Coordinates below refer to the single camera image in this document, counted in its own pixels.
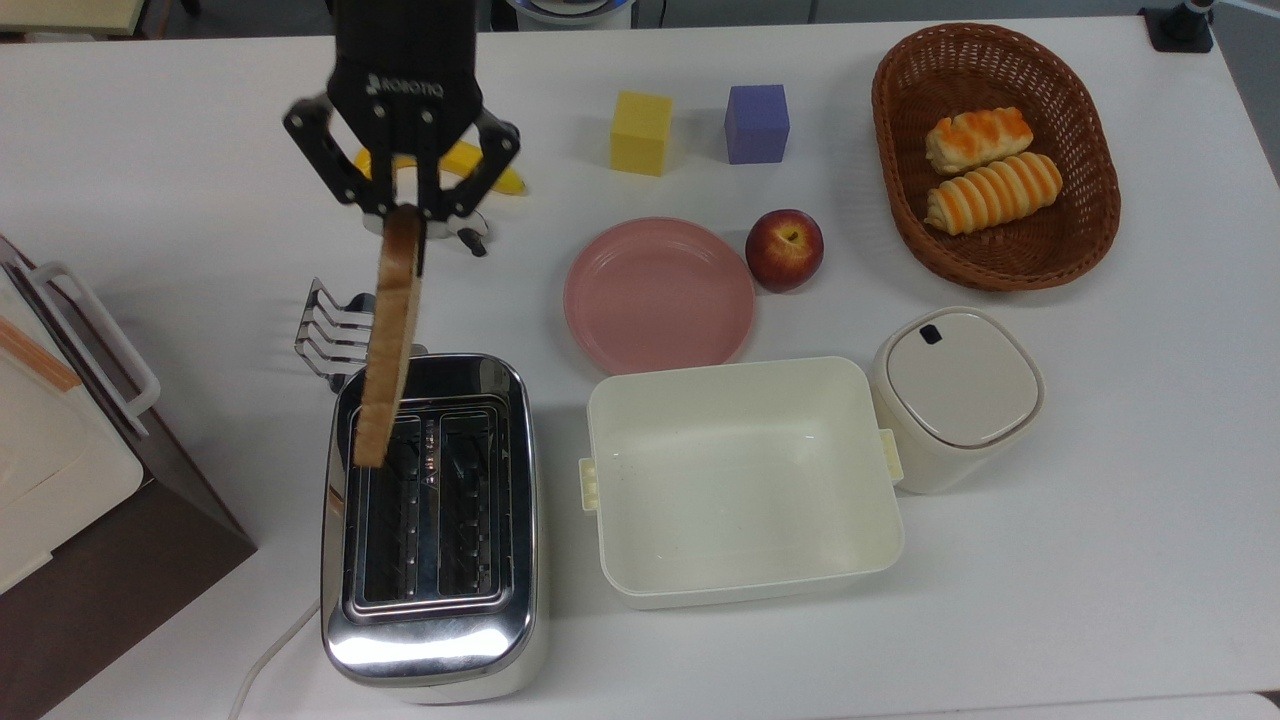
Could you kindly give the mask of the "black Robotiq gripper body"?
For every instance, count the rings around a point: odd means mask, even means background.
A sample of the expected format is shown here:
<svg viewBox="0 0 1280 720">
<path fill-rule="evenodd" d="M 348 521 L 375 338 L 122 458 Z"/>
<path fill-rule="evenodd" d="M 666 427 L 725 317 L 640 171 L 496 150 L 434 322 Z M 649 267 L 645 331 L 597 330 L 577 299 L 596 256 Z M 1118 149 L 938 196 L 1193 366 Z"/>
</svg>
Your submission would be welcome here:
<svg viewBox="0 0 1280 720">
<path fill-rule="evenodd" d="M 485 196 L 485 163 L 442 188 L 439 165 L 468 128 L 485 131 L 472 1 L 330 1 L 335 64 L 326 114 L 367 152 L 360 169 L 326 140 L 326 186 L 343 204 L 385 217 L 397 205 L 398 158 L 417 167 L 415 206 L 431 222 L 470 215 Z"/>
</svg>

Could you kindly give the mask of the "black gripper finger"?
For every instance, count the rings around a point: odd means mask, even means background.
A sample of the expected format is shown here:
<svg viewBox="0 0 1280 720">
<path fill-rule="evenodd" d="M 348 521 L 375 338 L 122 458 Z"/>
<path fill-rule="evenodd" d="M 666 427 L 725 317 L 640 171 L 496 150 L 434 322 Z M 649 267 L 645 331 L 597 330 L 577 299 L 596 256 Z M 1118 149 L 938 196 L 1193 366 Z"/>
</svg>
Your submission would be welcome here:
<svg viewBox="0 0 1280 720">
<path fill-rule="evenodd" d="M 396 159 L 413 149 L 417 99 L 403 94 L 320 94 L 297 100 L 283 126 L 334 199 L 356 206 L 374 234 L 398 205 Z M 361 172 L 332 132 L 340 119 L 367 151 Z"/>
<path fill-rule="evenodd" d="M 520 151 L 518 129 L 488 109 L 470 124 L 477 131 L 480 158 L 456 186 L 443 190 L 440 159 L 461 136 L 443 126 L 440 113 L 422 111 L 422 215 L 430 222 L 472 214 Z"/>
</svg>

